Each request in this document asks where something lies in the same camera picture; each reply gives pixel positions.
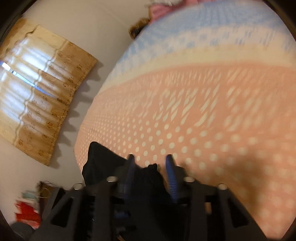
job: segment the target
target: gold patterned curtain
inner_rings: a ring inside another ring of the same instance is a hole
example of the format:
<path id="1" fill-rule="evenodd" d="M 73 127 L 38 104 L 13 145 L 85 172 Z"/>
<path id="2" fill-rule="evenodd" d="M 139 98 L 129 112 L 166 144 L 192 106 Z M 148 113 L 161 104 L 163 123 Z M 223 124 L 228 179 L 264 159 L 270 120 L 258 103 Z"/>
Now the gold patterned curtain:
<path id="1" fill-rule="evenodd" d="M 0 48 L 0 134 L 49 165 L 75 91 L 97 60 L 20 19 Z"/>

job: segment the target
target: metal bolt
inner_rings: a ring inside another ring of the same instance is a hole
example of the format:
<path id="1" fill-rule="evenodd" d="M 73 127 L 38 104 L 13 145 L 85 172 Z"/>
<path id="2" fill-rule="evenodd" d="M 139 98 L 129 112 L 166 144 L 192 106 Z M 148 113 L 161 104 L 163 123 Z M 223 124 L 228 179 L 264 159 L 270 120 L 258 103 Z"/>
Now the metal bolt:
<path id="1" fill-rule="evenodd" d="M 184 177 L 184 181 L 187 183 L 192 183 L 195 181 L 194 177 Z"/>
<path id="2" fill-rule="evenodd" d="M 218 184 L 218 188 L 219 188 L 220 190 L 226 190 L 226 189 L 227 189 L 227 185 L 224 184 L 224 183 L 220 183 L 220 184 Z"/>
<path id="3" fill-rule="evenodd" d="M 117 177 L 107 177 L 107 182 L 109 183 L 114 183 L 114 182 L 117 182 L 118 178 Z"/>
<path id="4" fill-rule="evenodd" d="M 75 183 L 73 185 L 73 189 L 74 190 L 81 190 L 81 189 L 83 189 L 83 187 L 84 187 L 84 184 L 83 183 Z"/>

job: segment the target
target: pink fabric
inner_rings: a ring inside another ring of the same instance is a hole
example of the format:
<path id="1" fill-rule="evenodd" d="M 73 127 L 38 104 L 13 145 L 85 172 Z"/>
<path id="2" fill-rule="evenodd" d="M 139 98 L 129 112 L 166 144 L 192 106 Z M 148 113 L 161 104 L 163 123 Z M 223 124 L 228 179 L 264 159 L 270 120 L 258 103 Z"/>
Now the pink fabric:
<path id="1" fill-rule="evenodd" d="M 180 8 L 183 8 L 185 6 L 190 6 L 194 4 L 199 4 L 203 2 L 214 2 L 215 0 L 183 0 L 179 5 L 176 6 L 165 6 L 162 4 L 154 4 L 150 7 L 150 23 L 153 23 L 154 21 L 164 17 L 168 13 L 174 12 L 175 10 L 178 10 Z"/>
<path id="2" fill-rule="evenodd" d="M 150 72 L 96 96 L 76 158 L 82 168 L 92 141 L 143 167 L 173 154 L 202 183 L 229 186 L 281 238 L 296 213 L 295 92 L 295 70 L 260 63 Z"/>

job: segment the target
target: bed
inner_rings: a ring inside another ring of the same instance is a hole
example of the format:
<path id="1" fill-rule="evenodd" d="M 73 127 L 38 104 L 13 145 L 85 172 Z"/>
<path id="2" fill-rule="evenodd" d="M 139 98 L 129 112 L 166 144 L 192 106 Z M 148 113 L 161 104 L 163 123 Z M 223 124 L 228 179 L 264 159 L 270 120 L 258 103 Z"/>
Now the bed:
<path id="1" fill-rule="evenodd" d="M 296 42 L 261 1 L 183 8 L 146 27 L 95 97 L 80 127 L 89 144 L 132 153 L 140 166 L 178 165 L 226 183 L 271 238 L 296 214 Z"/>

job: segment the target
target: red object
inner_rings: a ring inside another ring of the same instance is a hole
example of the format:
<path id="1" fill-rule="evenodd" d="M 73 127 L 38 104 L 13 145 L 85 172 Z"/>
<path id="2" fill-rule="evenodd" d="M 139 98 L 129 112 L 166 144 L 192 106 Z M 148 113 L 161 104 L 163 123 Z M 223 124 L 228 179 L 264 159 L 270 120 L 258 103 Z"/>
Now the red object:
<path id="1" fill-rule="evenodd" d="M 40 217 L 39 214 L 34 212 L 33 207 L 27 205 L 24 202 L 16 204 L 16 207 L 20 210 L 20 213 L 16 213 L 16 220 L 19 222 L 23 222 L 24 220 L 27 221 L 34 221 L 40 224 Z"/>

